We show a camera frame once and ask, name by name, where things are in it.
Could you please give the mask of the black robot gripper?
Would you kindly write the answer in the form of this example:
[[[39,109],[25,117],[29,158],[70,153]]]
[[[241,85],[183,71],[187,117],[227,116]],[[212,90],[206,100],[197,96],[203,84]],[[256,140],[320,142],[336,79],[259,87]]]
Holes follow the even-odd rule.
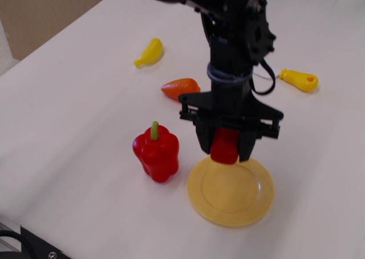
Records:
[[[217,128],[238,131],[239,161],[248,161],[257,139],[279,136],[283,113],[253,95],[250,83],[212,81],[211,91],[179,96],[180,118],[193,122],[201,149],[210,154]]]

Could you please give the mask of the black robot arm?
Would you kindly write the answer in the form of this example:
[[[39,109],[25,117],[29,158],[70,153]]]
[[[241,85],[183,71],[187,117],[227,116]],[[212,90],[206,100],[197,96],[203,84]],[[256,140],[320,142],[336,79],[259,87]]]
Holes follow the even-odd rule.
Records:
[[[193,122],[201,149],[223,164],[247,161],[262,137],[277,138],[283,113],[257,100],[253,68],[273,71],[265,56],[275,35],[266,0],[158,0],[188,5],[201,15],[210,47],[209,92],[182,94],[180,117]]]

